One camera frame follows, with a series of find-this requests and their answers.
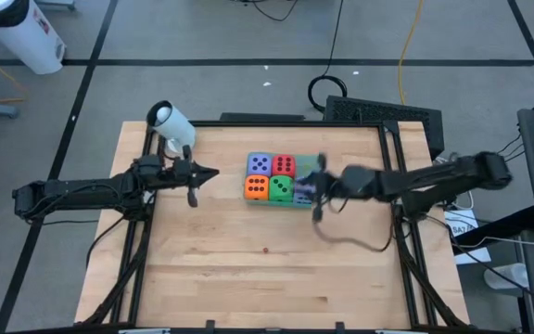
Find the black metal frame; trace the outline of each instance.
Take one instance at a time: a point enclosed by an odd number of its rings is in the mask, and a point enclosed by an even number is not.
[[[318,121],[318,122],[193,121],[192,123],[195,127],[218,127],[218,126],[219,127],[372,127],[378,130],[379,139],[380,139],[380,149],[382,152],[382,159],[383,159],[383,163],[385,166],[385,170],[391,170],[390,154],[388,150],[388,141],[387,141],[387,136],[386,136],[387,131],[390,131],[393,136],[394,148],[395,148],[396,155],[398,158],[400,171],[402,172],[406,171],[405,159],[403,156],[403,150],[402,150],[402,144],[401,144],[401,136],[399,133],[399,126],[396,121],[362,122],[362,123],[321,122],[321,121]],[[150,131],[147,131],[143,154],[148,154],[150,152],[151,143],[152,143],[152,133]],[[164,145],[165,143],[163,141],[159,141],[159,146],[158,146],[159,154],[161,154],[161,151],[163,150]],[[146,229],[147,231],[151,231],[152,220],[153,219],[150,218],[143,222],[144,229]],[[129,259],[131,258],[132,248],[134,244],[136,224],[137,222],[130,222],[128,226],[127,235],[125,238],[122,256],[121,256],[120,274],[124,272],[125,266],[129,262]],[[423,247],[422,247],[418,227],[417,225],[411,225],[410,228],[412,229],[412,235],[413,235],[412,241],[413,241],[413,249],[415,251],[416,261],[419,264],[420,269],[425,272],[426,263],[424,259]],[[137,270],[137,273],[134,278],[133,294],[132,294],[131,305],[129,308],[129,317],[128,317],[128,323],[130,324],[136,324],[137,322],[137,311],[138,311],[138,306],[139,306],[139,302],[141,299],[141,291],[143,288],[145,267],[146,267],[146,263],[143,262],[141,264],[141,267]],[[419,325],[419,320],[418,320],[417,308],[415,304],[415,296],[413,293],[413,282],[411,279],[410,272],[408,271],[407,267],[405,267],[403,263],[401,263],[401,273],[403,277],[405,299],[407,302],[407,308],[408,308],[408,313],[410,317],[410,324],[412,325],[412,327],[417,326]],[[426,295],[424,295],[424,301],[426,304],[426,317],[428,319],[428,324],[435,326],[437,322],[436,322],[436,313],[434,311],[434,308]],[[119,323],[119,319],[121,318],[121,307],[122,307],[122,298],[119,298],[116,301],[115,305],[113,306],[111,317],[110,317],[110,323]]]
[[[399,125],[397,121],[384,121],[384,122],[220,122],[220,121],[197,121],[192,122],[194,126],[196,127],[323,127],[323,128],[329,128],[329,127],[348,127],[348,128],[356,128],[356,127],[370,127],[375,128],[378,131],[379,140],[380,140],[380,149],[381,149],[381,155],[383,159],[384,168],[386,171],[389,171],[392,169],[391,167],[391,160],[390,160],[390,154],[388,149],[388,141],[387,141],[387,133],[392,134],[393,143],[394,143],[394,149],[397,156],[397,163],[399,166],[399,170],[402,172],[406,171],[406,165],[405,165],[405,158],[403,156],[403,149],[402,149],[402,143],[401,143],[401,134],[399,130]],[[146,139],[143,147],[143,154],[148,154],[151,151],[151,145],[153,142],[154,133],[151,131],[151,129],[147,129],[146,131]],[[163,149],[166,145],[165,140],[162,138],[159,139],[159,144],[157,147],[158,154],[163,153]],[[153,222],[153,211],[155,207],[155,202],[153,201],[148,206],[149,209],[149,218],[143,221],[143,228],[144,232],[142,233],[142,239],[140,242],[145,242],[145,252],[147,253],[147,246],[149,243],[150,238],[150,232]],[[391,223],[395,224],[395,234],[397,238],[404,238],[403,229],[400,224],[396,224],[397,222],[401,221],[401,218],[397,215],[397,213],[394,210],[391,210]],[[130,262],[131,256],[132,256],[132,248],[134,244],[134,237],[135,237],[135,229],[136,229],[137,222],[129,222],[129,227],[127,231],[127,235],[125,238],[124,246],[123,246],[123,253],[121,257],[121,270],[120,274],[122,274],[125,271],[125,267],[127,266],[127,263]],[[425,263],[425,256],[423,253],[423,247],[421,238],[419,235],[419,230],[417,224],[411,224],[409,225],[411,229],[412,234],[412,243],[413,243],[413,251],[415,255],[415,261],[419,267],[419,269],[425,274],[426,276],[426,263]],[[32,239],[33,245],[36,243],[36,239]],[[471,333],[471,330],[475,331],[476,333],[501,333],[499,331],[490,331],[490,330],[475,330],[472,328],[454,328],[454,327],[439,327],[437,325],[437,319],[436,319],[436,312],[434,309],[434,306],[430,302],[430,300],[427,298],[427,296],[424,294],[424,303],[426,306],[426,318],[428,324],[420,324],[418,313],[417,313],[417,307],[415,303],[415,296],[413,292],[413,281],[412,281],[412,274],[410,273],[409,269],[406,267],[406,265],[403,262],[400,262],[401,267],[401,274],[403,278],[403,287],[405,290],[405,300],[407,304],[407,311],[409,314],[410,319],[410,325],[411,328],[414,330],[425,330],[428,333]],[[21,331],[16,333],[24,333],[24,334],[45,334],[45,333],[82,333],[82,332],[92,332],[92,333],[117,333],[119,329],[129,329],[129,328],[136,328],[136,321],[137,321],[137,311],[139,308],[139,302],[141,299],[141,292],[143,288],[143,281],[144,281],[144,274],[145,274],[145,268],[146,268],[146,261],[143,260],[140,264],[140,267],[137,268],[136,273],[134,275],[133,280],[133,294],[132,299],[129,307],[129,316],[127,322],[120,322],[121,318],[121,306],[122,306],[122,294],[121,297],[119,297],[115,304],[113,305],[113,308],[111,310],[110,314],[110,322],[107,324],[99,324],[99,325],[77,325],[74,327],[68,327],[68,328],[47,328],[47,329],[36,329],[36,330],[29,330],[29,331]],[[170,328],[170,333],[172,334],[192,334],[192,333],[200,333],[204,332],[207,334],[214,334],[216,332],[218,333],[235,333],[235,334],[263,334],[268,332],[269,330],[266,330],[265,328],[215,328],[215,321],[208,319],[206,327],[205,328]],[[343,323],[336,323],[335,329],[283,329],[279,328],[274,331],[276,334],[284,334],[284,333],[290,333],[290,334],[299,334],[299,333],[314,333],[314,334],[344,334],[345,332],[351,332],[351,333],[360,333],[360,334],[366,334],[366,333],[374,333],[374,330],[371,329],[359,329],[359,330],[346,330]]]

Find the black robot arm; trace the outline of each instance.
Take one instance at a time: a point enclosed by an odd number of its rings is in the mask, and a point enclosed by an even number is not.
[[[37,181],[14,190],[12,197],[15,214],[29,221],[54,211],[90,209],[114,209],[126,219],[135,219],[145,204],[146,191],[187,186],[188,203],[196,207],[195,189],[218,173],[192,161],[186,146],[183,157],[174,158],[169,168],[164,168],[162,157],[147,155],[135,160],[125,173],[108,179]]]
[[[391,202],[400,199],[403,215],[417,219],[426,215],[438,202],[452,201],[457,195],[474,188],[502,189],[512,181],[504,158],[490,152],[407,173],[348,165],[340,177],[326,170],[326,157],[323,154],[319,155],[318,160],[320,171],[299,180],[302,185],[313,186],[306,195],[315,203],[312,215],[314,222],[320,222],[323,217],[324,200],[376,199]]]

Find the wooden tabletop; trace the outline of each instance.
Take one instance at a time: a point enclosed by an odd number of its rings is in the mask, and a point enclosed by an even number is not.
[[[141,155],[145,132],[144,122],[123,124],[111,175],[124,172]],[[400,133],[407,168],[430,165],[422,124],[402,122]],[[186,204],[184,189],[159,192],[137,326],[203,328],[212,319],[218,328],[333,328],[337,321],[346,328],[409,328],[394,241],[383,253],[328,244],[314,235],[310,210],[247,205],[243,183],[252,151],[322,151],[334,173],[349,163],[383,169],[378,132],[372,128],[197,128],[194,159],[220,175],[197,192],[196,209]],[[431,214],[442,219],[440,211]],[[119,217],[103,211],[97,234]],[[381,247],[390,217],[388,204],[351,201],[340,214],[325,208],[322,227],[331,236]],[[76,321],[90,315],[115,283],[126,227],[122,224],[93,251]],[[446,229],[424,221],[420,231],[430,282],[468,321]],[[421,290],[413,285],[425,323]],[[131,287],[125,296],[122,319]]]

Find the blue dice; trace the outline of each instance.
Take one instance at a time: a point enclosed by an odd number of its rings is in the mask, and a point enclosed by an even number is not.
[[[247,175],[265,175],[271,177],[271,161],[272,157],[268,154],[249,154]]]
[[[294,185],[294,198],[292,199],[292,201],[296,204],[312,204],[306,193],[309,192],[313,194],[314,191],[316,191],[314,186],[303,186],[296,183]]]

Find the yellow cable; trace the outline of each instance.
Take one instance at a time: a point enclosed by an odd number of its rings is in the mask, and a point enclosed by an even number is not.
[[[400,96],[400,103],[404,106],[405,105],[405,95],[403,94],[403,82],[402,82],[402,74],[403,74],[403,60],[405,59],[405,54],[407,53],[407,47],[409,46],[409,43],[412,41],[413,31],[415,30],[415,26],[417,25],[417,22],[419,21],[419,16],[422,13],[422,7],[424,6],[424,0],[419,0],[419,4],[417,5],[417,12],[415,12],[415,19],[413,20],[412,28],[409,30],[409,35],[407,36],[407,41],[405,42],[405,46],[403,47],[403,52],[400,54],[399,59],[399,67],[398,67],[398,73],[399,73],[399,96]]]
[[[2,69],[0,67],[0,72],[1,74],[3,74],[7,79],[9,79],[9,81],[11,81],[22,93],[28,93],[28,89],[26,87],[24,87],[23,85],[21,85],[13,76],[7,74],[6,71],[4,71],[4,69]],[[9,98],[6,98],[6,99],[3,99],[3,101],[5,102],[8,102],[7,100],[11,100]]]

